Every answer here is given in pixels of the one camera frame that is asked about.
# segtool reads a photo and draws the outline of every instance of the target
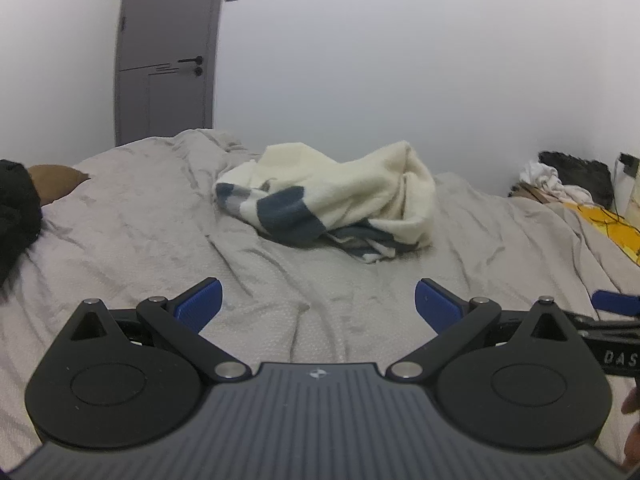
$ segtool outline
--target blue gripper pad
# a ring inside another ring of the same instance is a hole
[[[195,333],[200,332],[222,306],[222,283],[216,278],[206,278],[174,300],[167,310]]]
[[[433,280],[424,278],[415,286],[415,309],[439,334],[468,313],[468,303]]]
[[[640,316],[640,296],[596,290],[591,297],[591,304],[597,310],[622,314],[622,316]]]

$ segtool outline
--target clothing pile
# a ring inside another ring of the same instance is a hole
[[[609,167],[599,160],[584,160],[560,152],[540,152],[538,162],[558,170],[563,184],[579,186],[591,193],[593,202],[610,209],[613,202],[613,184]]]
[[[565,185],[558,178],[558,170],[530,160],[520,172],[520,181],[529,184],[558,202],[593,205],[591,193],[580,186]]]

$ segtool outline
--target white wall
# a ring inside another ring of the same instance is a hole
[[[604,0],[601,116],[595,153],[609,164],[620,152],[640,156],[640,0]],[[616,176],[616,201],[625,211],[634,180]]]
[[[0,158],[75,164],[114,145],[120,0],[0,0]]]
[[[602,0],[239,0],[214,125],[338,160],[405,139],[504,194],[542,148],[593,155],[601,60]]]

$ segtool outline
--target ridged gray surface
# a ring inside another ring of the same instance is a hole
[[[591,446],[503,452],[451,428],[424,391],[371,364],[265,364],[215,387],[168,437],[120,453],[46,444],[17,480],[618,480]]]

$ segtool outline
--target logo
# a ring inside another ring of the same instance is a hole
[[[616,366],[627,366],[629,368],[635,368],[636,364],[638,363],[638,354],[633,353],[628,358],[626,358],[624,352],[615,354],[613,351],[607,350],[604,353],[604,359],[602,361],[606,365],[615,363]]]
[[[327,375],[329,375],[329,372],[325,372],[324,370],[322,370],[322,368],[316,368],[315,370],[311,370],[309,372],[309,375],[316,381],[319,381],[320,379],[327,377]]]

